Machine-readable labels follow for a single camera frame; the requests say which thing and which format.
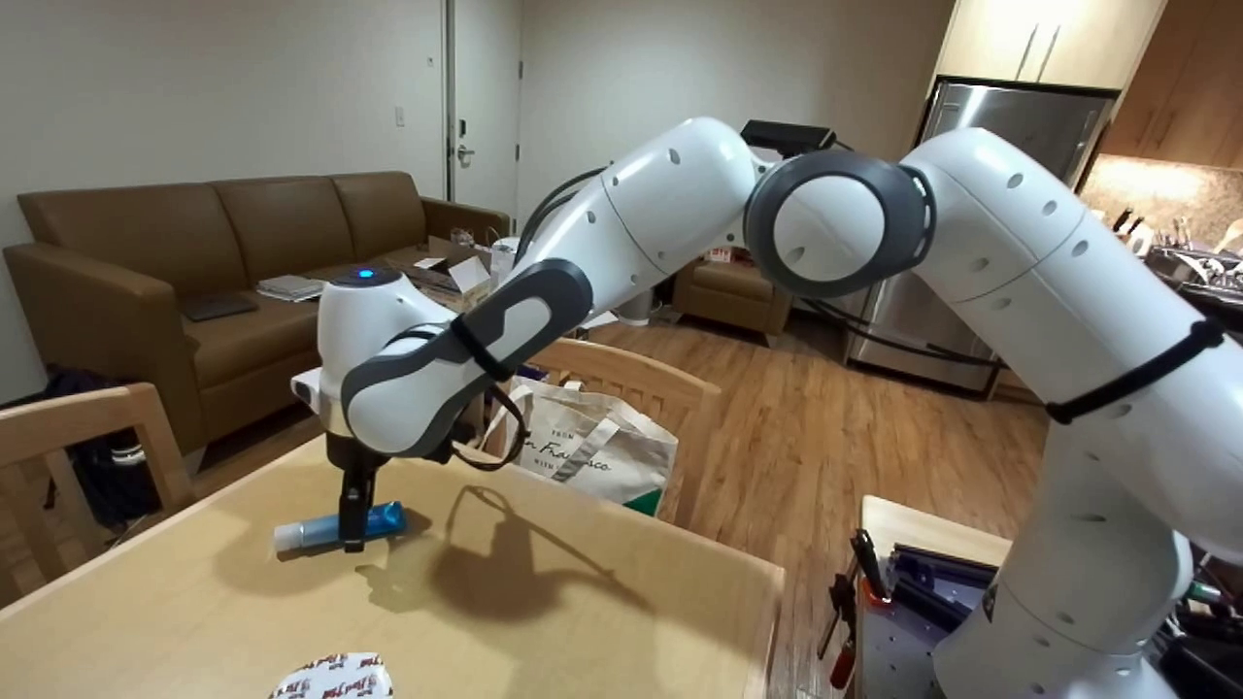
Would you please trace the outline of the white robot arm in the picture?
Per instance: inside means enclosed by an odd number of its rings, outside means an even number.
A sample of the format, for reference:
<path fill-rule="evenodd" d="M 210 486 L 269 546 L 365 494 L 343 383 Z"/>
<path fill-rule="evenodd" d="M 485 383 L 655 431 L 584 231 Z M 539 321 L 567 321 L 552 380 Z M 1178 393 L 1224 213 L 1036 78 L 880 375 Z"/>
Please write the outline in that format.
<path fill-rule="evenodd" d="M 1165 286 L 1023 148 L 952 129 L 887 164 L 765 160 L 691 115 L 542 199 L 537 240 L 470 311 L 407 275 L 320 297 L 294 380 L 343 471 L 343 532 L 373 473 L 449 440 L 473 394 L 554 339 L 739 236 L 801 306 L 918 275 L 1046 406 L 1046 473 L 984 600 L 931 647 L 946 699 L 1172 699 L 1150 639 L 1200 550 L 1243 554 L 1243 345 Z"/>

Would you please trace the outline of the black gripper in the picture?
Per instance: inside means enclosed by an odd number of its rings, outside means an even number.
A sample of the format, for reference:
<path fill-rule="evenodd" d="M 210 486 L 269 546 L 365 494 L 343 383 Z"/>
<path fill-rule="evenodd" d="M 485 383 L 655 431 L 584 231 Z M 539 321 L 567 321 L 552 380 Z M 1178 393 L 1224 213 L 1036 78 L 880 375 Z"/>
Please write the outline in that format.
<path fill-rule="evenodd" d="M 385 454 L 369 451 L 356 440 L 330 434 L 328 459 L 343 471 L 338 539 L 346 550 L 360 550 L 369 507 L 373 507 L 373 486 L 378 486 L 378 471 L 385 466 Z"/>

